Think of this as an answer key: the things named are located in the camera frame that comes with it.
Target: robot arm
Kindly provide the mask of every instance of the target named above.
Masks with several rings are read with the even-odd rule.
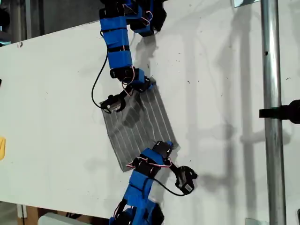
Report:
[[[105,8],[99,11],[101,32],[107,45],[111,78],[122,82],[123,91],[110,95],[101,103],[107,112],[120,112],[125,108],[125,96],[134,90],[144,92],[152,87],[144,71],[132,65],[127,25],[143,37],[160,31],[166,18],[165,0],[101,0]]]
[[[171,142],[157,142],[153,149],[145,149],[139,157],[128,164],[134,170],[123,199],[109,220],[109,225],[162,224],[165,217],[159,205],[148,199],[154,180],[163,186],[155,179],[162,167],[169,167],[175,173],[177,179],[175,185],[183,194],[176,194],[163,186],[169,192],[177,196],[185,196],[194,190],[193,179],[197,178],[197,174],[187,166],[177,168],[170,161],[172,145]]]

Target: metal pole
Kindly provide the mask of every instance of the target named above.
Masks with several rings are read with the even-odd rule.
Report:
[[[261,0],[264,107],[281,106],[278,0]],[[286,225],[282,121],[265,118],[270,225]]]

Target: gray cloth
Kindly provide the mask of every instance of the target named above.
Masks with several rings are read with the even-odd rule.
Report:
[[[135,91],[125,97],[126,107],[121,112],[105,113],[103,116],[112,148],[122,171],[126,164],[151,148],[158,141],[171,141],[178,146],[170,121],[156,84],[144,93]]]

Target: white table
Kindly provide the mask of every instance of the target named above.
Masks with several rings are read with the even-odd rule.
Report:
[[[300,94],[300,1],[279,1],[283,104]],[[136,35],[136,67],[158,83],[180,144],[177,165],[199,174],[192,195],[155,185],[165,224],[240,225],[268,220],[260,4],[172,0],[156,45]],[[106,46],[99,22],[0,48],[0,200],[108,218],[122,173],[90,91]],[[97,102],[121,90],[106,65]],[[300,127],[284,122],[287,222],[300,208]],[[167,186],[174,191],[175,177]]]

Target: black cable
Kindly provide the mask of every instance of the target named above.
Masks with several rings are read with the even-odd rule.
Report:
[[[23,205],[21,205],[21,207],[22,207],[22,221],[23,221],[23,225],[25,225]]]
[[[185,194],[177,194],[177,193],[171,191],[171,190],[168,189],[165,185],[163,185],[163,183],[160,182],[159,180],[157,180],[157,179],[155,179],[155,178],[147,177],[147,178],[145,179],[144,184],[143,184],[143,187],[142,187],[142,198],[144,198],[144,191],[145,191],[145,187],[146,187],[147,180],[155,180],[160,186],[162,186],[165,190],[167,190],[168,192],[170,192],[170,193],[173,194],[173,195],[176,195],[176,196],[179,196],[179,197],[185,196]]]
[[[91,97],[92,97],[93,103],[95,104],[95,106],[97,106],[97,107],[100,108],[100,109],[102,109],[102,107],[99,106],[99,105],[95,102],[95,100],[94,100],[94,88],[95,88],[96,83],[98,82],[98,79],[99,79],[99,77],[100,77],[100,75],[101,75],[101,73],[102,73],[102,71],[103,71],[103,69],[104,69],[104,67],[105,67],[105,65],[106,65],[107,58],[108,58],[108,49],[107,49],[107,53],[106,53],[106,58],[105,58],[104,64],[103,64],[103,66],[102,66],[102,68],[101,68],[101,70],[100,70],[100,72],[99,72],[99,74],[98,74],[98,76],[97,76],[97,78],[96,78],[96,80],[95,80],[95,82],[94,82],[94,85],[93,85],[93,87],[92,87],[92,92],[91,92]]]

